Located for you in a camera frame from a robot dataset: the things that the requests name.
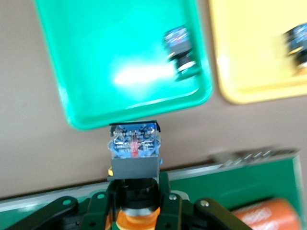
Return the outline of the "green conveyor belt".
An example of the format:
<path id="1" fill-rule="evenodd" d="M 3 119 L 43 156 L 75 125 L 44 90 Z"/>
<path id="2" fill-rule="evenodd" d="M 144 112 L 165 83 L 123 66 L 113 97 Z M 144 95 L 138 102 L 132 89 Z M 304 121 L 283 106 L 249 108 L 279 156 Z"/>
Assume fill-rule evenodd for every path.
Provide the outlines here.
<path id="1" fill-rule="evenodd" d="M 230 212 L 265 200 L 285 199 L 297 212 L 303 230 L 307 230 L 300 160 L 295 149 L 238 152 L 219 156 L 213 165 L 166 173 L 172 193 L 191 203 L 210 198 Z M 82 202 L 95 193 L 106 191 L 110 183 L 1 201 L 0 230 L 9 230 L 9 226 L 60 197 L 72 196 Z M 120 230 L 115 222 L 117 213 L 116 208 L 110 228 L 106 230 Z"/>

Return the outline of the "green mushroom push button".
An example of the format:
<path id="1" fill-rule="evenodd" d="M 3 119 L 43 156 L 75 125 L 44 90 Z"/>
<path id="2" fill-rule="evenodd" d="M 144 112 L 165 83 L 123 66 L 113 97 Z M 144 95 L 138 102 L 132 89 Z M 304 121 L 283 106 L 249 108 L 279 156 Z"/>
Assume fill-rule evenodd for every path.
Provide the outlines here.
<path id="1" fill-rule="evenodd" d="M 168 61 L 174 64 L 177 81 L 191 78 L 200 71 L 194 55 L 191 35 L 185 25 L 165 32 L 163 43 L 167 50 Z"/>

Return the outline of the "yellow mushroom push button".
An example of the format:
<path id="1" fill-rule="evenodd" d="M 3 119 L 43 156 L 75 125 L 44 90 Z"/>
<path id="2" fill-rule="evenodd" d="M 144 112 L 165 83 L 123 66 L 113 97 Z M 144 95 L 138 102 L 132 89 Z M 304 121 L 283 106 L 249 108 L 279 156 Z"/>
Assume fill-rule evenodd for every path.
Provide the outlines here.
<path id="1" fill-rule="evenodd" d="M 161 129 L 156 120 L 110 124 L 111 167 L 107 179 L 114 189 L 120 230 L 154 230 L 160 213 Z"/>
<path id="2" fill-rule="evenodd" d="M 284 34 L 287 55 L 293 58 L 296 76 L 307 76 L 307 23 L 299 24 Z"/>

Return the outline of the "orange printed cylinder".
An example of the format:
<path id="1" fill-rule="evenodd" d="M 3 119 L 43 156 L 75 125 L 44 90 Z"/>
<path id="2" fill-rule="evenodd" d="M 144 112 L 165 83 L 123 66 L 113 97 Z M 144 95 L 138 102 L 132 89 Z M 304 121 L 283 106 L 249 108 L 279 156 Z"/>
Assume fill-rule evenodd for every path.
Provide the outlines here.
<path id="1" fill-rule="evenodd" d="M 303 230 L 297 212 L 285 199 L 257 202 L 232 213 L 253 230 Z"/>

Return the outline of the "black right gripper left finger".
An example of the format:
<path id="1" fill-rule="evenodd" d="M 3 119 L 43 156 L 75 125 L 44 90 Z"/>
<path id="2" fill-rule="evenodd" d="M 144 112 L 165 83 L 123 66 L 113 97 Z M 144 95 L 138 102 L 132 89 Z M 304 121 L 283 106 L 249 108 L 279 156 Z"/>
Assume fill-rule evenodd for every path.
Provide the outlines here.
<path id="1" fill-rule="evenodd" d="M 106 191 L 82 202 L 72 196 L 60 197 L 17 223 L 9 230 L 106 230 L 116 212 L 114 195 L 120 181 L 112 181 Z"/>

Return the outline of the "green plastic tray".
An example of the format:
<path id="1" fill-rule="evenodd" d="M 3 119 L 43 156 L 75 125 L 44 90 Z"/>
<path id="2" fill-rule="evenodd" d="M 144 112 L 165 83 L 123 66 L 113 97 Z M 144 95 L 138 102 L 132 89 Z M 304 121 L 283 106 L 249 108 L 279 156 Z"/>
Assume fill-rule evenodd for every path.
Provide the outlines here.
<path id="1" fill-rule="evenodd" d="M 197 0 L 34 0 L 68 124 L 93 130 L 205 103 L 213 77 Z M 200 71 L 176 80 L 164 33 L 185 25 Z"/>

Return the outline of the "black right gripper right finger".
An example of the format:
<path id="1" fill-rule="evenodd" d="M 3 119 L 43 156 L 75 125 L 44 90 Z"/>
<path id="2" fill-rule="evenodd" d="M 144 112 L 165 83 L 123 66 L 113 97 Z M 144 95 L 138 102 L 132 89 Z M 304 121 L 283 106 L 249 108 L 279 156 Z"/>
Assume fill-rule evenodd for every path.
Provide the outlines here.
<path id="1" fill-rule="evenodd" d="M 159 174 L 160 214 L 155 230 L 252 230 L 213 199 L 191 203 L 172 193 L 168 174 Z"/>

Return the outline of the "yellow plastic tray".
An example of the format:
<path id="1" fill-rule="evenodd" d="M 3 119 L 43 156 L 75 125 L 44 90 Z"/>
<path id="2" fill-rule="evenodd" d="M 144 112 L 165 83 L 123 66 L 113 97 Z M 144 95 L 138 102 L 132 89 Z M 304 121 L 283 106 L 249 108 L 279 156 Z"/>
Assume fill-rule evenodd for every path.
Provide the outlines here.
<path id="1" fill-rule="evenodd" d="M 285 34 L 307 23 L 307 0 L 209 0 L 219 89 L 234 104 L 307 95 L 307 68 Z"/>

